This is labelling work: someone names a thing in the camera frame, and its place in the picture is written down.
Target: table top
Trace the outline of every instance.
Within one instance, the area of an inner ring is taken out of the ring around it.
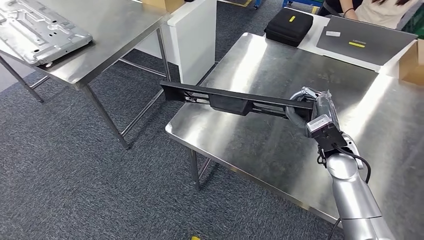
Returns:
[[[369,186],[393,234],[424,237],[423,88],[250,33],[201,86],[276,98],[289,98],[303,86],[330,90],[341,130],[372,167]],[[317,164],[317,143],[288,120],[186,103],[166,131],[302,208],[330,222],[338,217],[332,179]]]
[[[88,46],[71,52],[50,67],[36,67],[55,80],[81,88],[118,61],[168,20],[159,9],[144,9],[131,0],[38,0],[93,36]],[[4,43],[0,52],[24,62]]]

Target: table edge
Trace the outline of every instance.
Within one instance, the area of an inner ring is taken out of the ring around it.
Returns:
[[[119,59],[123,56],[125,56],[127,53],[132,51],[138,43],[142,42],[145,38],[147,38],[150,34],[152,34],[154,31],[156,31],[158,28],[160,28],[163,24],[165,24],[170,18],[169,12],[162,15],[156,22],[152,23],[146,30],[141,32],[137,37],[135,37],[133,40],[128,42],[126,45],[124,45],[119,51],[117,51],[115,54],[110,56],[108,59],[106,59],[104,62],[102,62],[100,65],[95,67],[91,72],[89,72],[87,75],[83,76],[81,79],[73,82],[69,82],[63,79],[60,79],[56,77],[55,75],[51,74],[50,72],[42,69],[39,66],[31,66],[27,62],[25,62],[21,58],[17,58],[16,56],[13,56],[7,52],[4,52],[0,49],[0,53],[35,70],[38,73],[42,73],[43,75],[48,76],[49,78],[65,85],[68,87],[71,87],[75,90],[80,90],[83,87],[85,87],[87,84],[89,84],[91,81],[93,81],[98,75],[100,75],[102,72],[106,71],[110,66],[115,64],[119,61]]]
[[[198,148],[198,147],[196,147],[196,146],[194,146],[194,145],[192,145],[192,144],[190,144],[190,143],[188,143],[184,140],[182,140],[177,135],[169,132],[168,126],[170,126],[171,121],[166,125],[165,131],[172,140],[182,144],[183,146],[185,146],[185,147],[187,147],[191,150],[196,151],[197,153],[199,153],[199,154],[201,154],[201,155],[203,155],[207,158],[210,158],[211,160],[213,160],[216,163],[224,165],[225,167],[227,167],[231,171],[238,173],[239,175],[242,175],[243,177],[247,178],[248,180],[253,181],[254,183],[258,184],[259,186],[264,187],[264,188],[270,190],[271,192],[273,192],[275,194],[278,194],[279,196],[283,197],[285,200],[289,200],[291,203],[297,205],[298,207],[301,207],[304,210],[307,210],[308,212],[315,214],[316,216],[326,220],[327,222],[329,222],[331,224],[336,223],[337,218],[335,218],[335,217],[333,217],[333,216],[331,216],[331,215],[329,215],[329,214],[327,214],[327,213],[325,213],[325,212],[323,212],[323,211],[321,211],[321,210],[319,210],[315,207],[312,207],[312,206],[300,201],[299,199],[288,194],[287,192],[284,192],[284,191],[270,185],[269,183],[267,183],[267,182],[255,177],[255,176],[251,175],[250,173],[232,165],[231,163],[228,163],[228,162],[226,162],[222,159],[219,159],[218,157],[216,157],[216,156],[214,156],[214,155],[212,155],[212,154],[210,154],[210,153],[208,153],[208,152],[206,152],[206,151],[204,151],[204,150],[202,150],[202,149],[200,149],[200,148]]]

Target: gray carpet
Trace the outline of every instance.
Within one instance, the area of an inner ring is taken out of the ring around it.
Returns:
[[[277,5],[219,2],[217,59],[242,33],[263,31]],[[160,63],[135,51],[127,58]],[[177,80],[176,66],[171,73]],[[122,129],[159,80],[118,62],[92,88]],[[181,103],[161,98],[126,137],[126,151],[81,92],[54,81],[37,92],[44,104],[19,84],[0,93],[0,239],[327,238],[331,224],[219,164],[194,190],[186,149],[165,133]],[[342,238],[338,229],[333,239]]]

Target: black case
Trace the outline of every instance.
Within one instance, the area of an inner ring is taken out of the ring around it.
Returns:
[[[314,17],[289,8],[283,8],[266,26],[266,38],[293,47],[299,46],[309,29]]]

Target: black pants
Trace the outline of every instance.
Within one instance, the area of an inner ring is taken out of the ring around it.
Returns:
[[[362,4],[363,0],[352,0],[353,3],[353,9],[357,9],[359,7],[359,5]],[[343,9],[342,6],[340,5],[340,1],[339,0],[325,0],[325,2],[327,3],[328,6],[330,6],[332,9],[334,9],[334,11],[336,11],[339,14],[343,13]],[[325,9],[324,7],[321,7],[317,13],[319,16],[328,16],[331,15],[331,13]]]

